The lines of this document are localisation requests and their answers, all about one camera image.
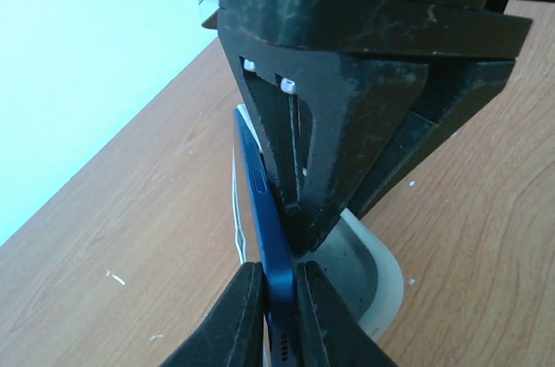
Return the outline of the blue smartphone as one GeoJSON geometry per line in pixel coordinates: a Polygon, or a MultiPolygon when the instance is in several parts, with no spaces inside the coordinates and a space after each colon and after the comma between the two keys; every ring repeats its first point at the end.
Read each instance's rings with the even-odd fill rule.
{"type": "Polygon", "coordinates": [[[296,290],[291,255],[258,137],[243,104],[233,110],[232,208],[239,260],[259,263],[263,269],[263,365],[297,366],[296,290]]]}

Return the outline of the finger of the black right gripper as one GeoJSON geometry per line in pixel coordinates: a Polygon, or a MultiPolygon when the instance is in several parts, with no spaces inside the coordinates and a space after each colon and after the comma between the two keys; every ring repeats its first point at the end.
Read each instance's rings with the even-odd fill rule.
{"type": "Polygon", "coordinates": [[[350,201],[363,217],[455,130],[506,86],[514,60],[447,58],[429,65],[428,80],[350,201]]]}
{"type": "Polygon", "coordinates": [[[428,79],[424,62],[261,43],[219,29],[291,252],[316,250],[428,79]]]}

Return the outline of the white phone case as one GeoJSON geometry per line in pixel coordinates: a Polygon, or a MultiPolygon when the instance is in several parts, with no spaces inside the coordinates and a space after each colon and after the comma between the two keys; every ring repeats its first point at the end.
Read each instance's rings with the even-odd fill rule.
{"type": "MultiPolygon", "coordinates": [[[[232,210],[235,246],[243,264],[259,260],[259,256],[254,228],[247,223],[250,205],[240,211],[238,149],[234,147],[232,159],[232,210]]],[[[404,281],[397,259],[348,208],[314,252],[294,261],[317,262],[353,318],[374,341],[389,328],[401,308],[404,281]]]]}

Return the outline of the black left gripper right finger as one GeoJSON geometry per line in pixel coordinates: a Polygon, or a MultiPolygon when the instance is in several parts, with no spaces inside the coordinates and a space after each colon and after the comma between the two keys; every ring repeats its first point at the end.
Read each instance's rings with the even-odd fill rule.
{"type": "Polygon", "coordinates": [[[321,267],[297,265],[303,366],[391,366],[393,360],[362,330],[321,267]]]}

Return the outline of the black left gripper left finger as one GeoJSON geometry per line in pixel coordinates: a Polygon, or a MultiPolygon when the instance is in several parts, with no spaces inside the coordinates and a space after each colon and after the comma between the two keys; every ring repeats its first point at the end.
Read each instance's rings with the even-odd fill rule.
{"type": "Polygon", "coordinates": [[[205,319],[164,366],[261,366],[264,273],[259,263],[239,267],[205,319]]]}

